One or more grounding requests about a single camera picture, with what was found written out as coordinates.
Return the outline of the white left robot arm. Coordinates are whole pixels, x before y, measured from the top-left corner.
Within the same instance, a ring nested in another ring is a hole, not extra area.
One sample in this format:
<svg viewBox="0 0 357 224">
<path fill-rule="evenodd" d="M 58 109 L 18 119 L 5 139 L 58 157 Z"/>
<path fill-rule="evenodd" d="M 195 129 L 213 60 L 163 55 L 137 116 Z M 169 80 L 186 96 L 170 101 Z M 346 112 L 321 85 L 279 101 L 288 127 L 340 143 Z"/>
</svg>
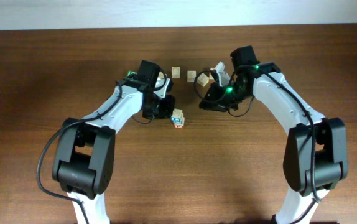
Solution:
<svg viewBox="0 0 357 224">
<path fill-rule="evenodd" d="M 143 60 L 136 73 L 118 81 L 113 94 L 82 119 L 67 118 L 58 134 L 52 178 L 72 201 L 78 223 L 110 223 L 104 192 L 113 173 L 115 138 L 138 112 L 150 123 L 172 115 L 171 79 Z"/>
</svg>

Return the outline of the blue edged wooden block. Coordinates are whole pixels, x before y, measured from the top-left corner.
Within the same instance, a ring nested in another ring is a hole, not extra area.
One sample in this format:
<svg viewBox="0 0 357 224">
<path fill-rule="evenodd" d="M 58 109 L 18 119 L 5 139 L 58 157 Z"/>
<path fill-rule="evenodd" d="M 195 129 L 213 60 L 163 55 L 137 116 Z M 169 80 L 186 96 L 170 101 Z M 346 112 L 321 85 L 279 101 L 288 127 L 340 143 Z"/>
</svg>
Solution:
<svg viewBox="0 0 357 224">
<path fill-rule="evenodd" d="M 185 118 L 184 118 L 184 117 L 177 118 L 177 119 L 175 120 L 175 124 L 177 124 L 177 125 L 183 126 L 184 123 L 185 123 Z"/>
</svg>

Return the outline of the blue lettered wooden block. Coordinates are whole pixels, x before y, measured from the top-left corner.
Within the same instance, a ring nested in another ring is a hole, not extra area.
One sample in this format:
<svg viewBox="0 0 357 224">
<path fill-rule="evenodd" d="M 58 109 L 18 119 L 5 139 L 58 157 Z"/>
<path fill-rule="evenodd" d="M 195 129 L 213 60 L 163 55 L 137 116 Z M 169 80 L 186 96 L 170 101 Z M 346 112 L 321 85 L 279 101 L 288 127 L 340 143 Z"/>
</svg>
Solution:
<svg viewBox="0 0 357 224">
<path fill-rule="evenodd" d="M 183 117 L 183 111 L 181 109 L 175 108 L 172 112 L 170 119 L 174 123 L 177 118 Z"/>
</svg>

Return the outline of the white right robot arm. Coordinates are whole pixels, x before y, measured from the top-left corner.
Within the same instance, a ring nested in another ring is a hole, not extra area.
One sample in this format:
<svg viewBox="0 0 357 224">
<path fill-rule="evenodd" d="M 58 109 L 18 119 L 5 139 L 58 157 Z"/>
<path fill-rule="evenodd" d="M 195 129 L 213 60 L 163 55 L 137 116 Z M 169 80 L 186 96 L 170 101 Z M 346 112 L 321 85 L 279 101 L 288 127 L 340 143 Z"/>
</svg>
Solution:
<svg viewBox="0 0 357 224">
<path fill-rule="evenodd" d="M 322 198 L 347 178 L 345 124 L 313 109 L 274 62 L 262 63 L 256 58 L 252 46 L 240 47 L 230 57 L 232 74 L 223 63 L 200 72 L 211 75 L 214 83 L 199 107 L 230 113 L 246 98 L 267 107 L 287 134 L 283 171 L 289 186 L 283 206 L 271 222 L 310 223 Z"/>
</svg>

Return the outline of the green R wooden block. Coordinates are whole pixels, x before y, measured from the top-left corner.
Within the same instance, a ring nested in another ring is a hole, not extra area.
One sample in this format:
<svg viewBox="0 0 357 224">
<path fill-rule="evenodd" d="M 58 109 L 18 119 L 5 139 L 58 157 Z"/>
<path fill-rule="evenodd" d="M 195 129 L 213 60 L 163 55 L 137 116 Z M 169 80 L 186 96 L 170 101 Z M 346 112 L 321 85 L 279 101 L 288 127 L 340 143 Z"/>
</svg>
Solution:
<svg viewBox="0 0 357 224">
<path fill-rule="evenodd" d="M 178 128 L 178 129 L 183 129 L 184 128 L 184 124 L 174 124 L 174 127 Z"/>
</svg>

